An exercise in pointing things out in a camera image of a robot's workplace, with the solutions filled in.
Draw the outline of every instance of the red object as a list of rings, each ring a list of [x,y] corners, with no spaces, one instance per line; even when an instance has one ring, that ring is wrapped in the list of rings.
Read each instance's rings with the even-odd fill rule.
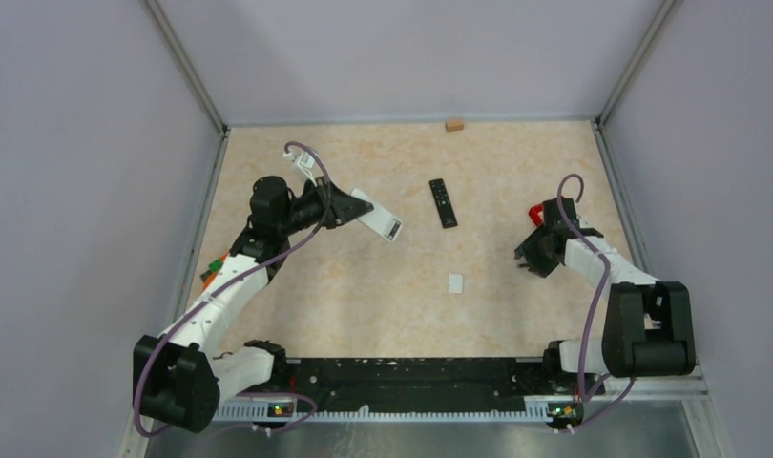
[[[533,205],[533,207],[530,209],[530,212],[527,214],[530,215],[530,219],[533,220],[533,224],[535,224],[535,227],[540,226],[541,224],[544,224],[544,219],[541,217],[541,214],[544,213],[544,204],[539,203],[538,205]]]

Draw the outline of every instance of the wooden tabletop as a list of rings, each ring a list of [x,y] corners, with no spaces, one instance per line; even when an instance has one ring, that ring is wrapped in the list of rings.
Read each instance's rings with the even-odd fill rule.
[[[549,341],[579,338],[589,284],[562,266],[540,279],[513,260],[533,230],[528,210],[570,172],[586,181],[581,216],[630,256],[589,122],[467,123],[455,133],[442,123],[264,127],[232,130],[197,273],[242,229],[258,178],[301,191],[282,158],[288,140],[315,148],[334,183],[362,189],[404,227],[393,243],[358,222],[320,232],[240,313],[221,350],[260,339],[293,357],[540,356]],[[452,229],[428,187],[439,177]],[[576,192],[572,182],[565,194]],[[452,273],[464,277],[462,294],[448,292]],[[200,289],[195,278],[191,302]],[[601,306],[595,334],[604,317]]]

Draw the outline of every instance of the back wall panel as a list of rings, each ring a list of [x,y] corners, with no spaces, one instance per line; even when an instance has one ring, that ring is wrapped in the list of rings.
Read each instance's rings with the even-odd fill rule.
[[[659,0],[161,0],[230,125],[597,115]]]

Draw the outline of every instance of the small white square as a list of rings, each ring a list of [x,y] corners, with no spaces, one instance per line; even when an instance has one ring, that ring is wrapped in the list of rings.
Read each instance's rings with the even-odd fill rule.
[[[462,274],[449,274],[449,292],[462,293],[463,278]]]

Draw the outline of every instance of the orange object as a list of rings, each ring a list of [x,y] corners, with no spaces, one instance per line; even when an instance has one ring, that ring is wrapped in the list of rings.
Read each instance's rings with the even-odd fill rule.
[[[227,254],[225,254],[225,255],[221,256],[219,259],[220,259],[221,261],[223,261],[223,260],[226,260],[226,257],[227,257],[227,256],[229,256],[229,253],[227,253]],[[207,280],[204,282],[204,288],[203,288],[203,289],[201,289],[201,291],[206,291],[206,289],[207,289],[207,286],[209,286],[209,285],[210,285],[210,283],[212,282],[212,280],[214,280],[214,279],[215,279],[215,277],[217,277],[217,276],[218,276],[218,272],[220,272],[220,269],[218,269],[218,271],[216,271],[216,272],[213,272],[213,273],[212,273],[212,275],[210,275],[210,276],[207,278]]]
[[[465,121],[459,118],[452,118],[446,121],[446,132],[456,132],[465,129]]]

